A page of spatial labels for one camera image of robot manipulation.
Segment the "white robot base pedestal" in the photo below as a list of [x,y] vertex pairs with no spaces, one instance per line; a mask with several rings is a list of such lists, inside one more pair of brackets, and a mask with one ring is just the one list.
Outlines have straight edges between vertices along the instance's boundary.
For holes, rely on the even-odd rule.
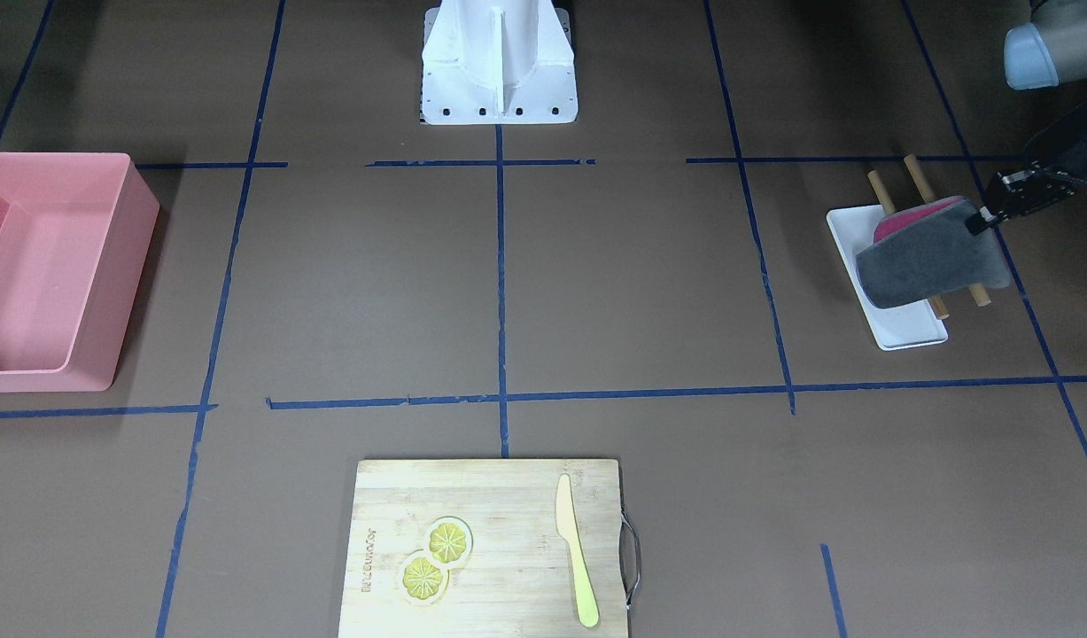
[[424,14],[418,117],[434,126],[577,118],[571,1],[442,1]]

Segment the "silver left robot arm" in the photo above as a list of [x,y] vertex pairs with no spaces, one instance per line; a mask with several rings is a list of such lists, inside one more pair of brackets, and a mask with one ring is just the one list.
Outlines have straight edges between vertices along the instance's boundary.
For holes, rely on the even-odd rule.
[[[1007,33],[1004,66],[1008,86],[1016,90],[1087,80],[1087,1],[1033,3],[1029,23]],[[1078,187],[1087,187],[1087,100],[1033,135],[1017,168],[994,174],[966,229],[980,235],[1057,205]]]

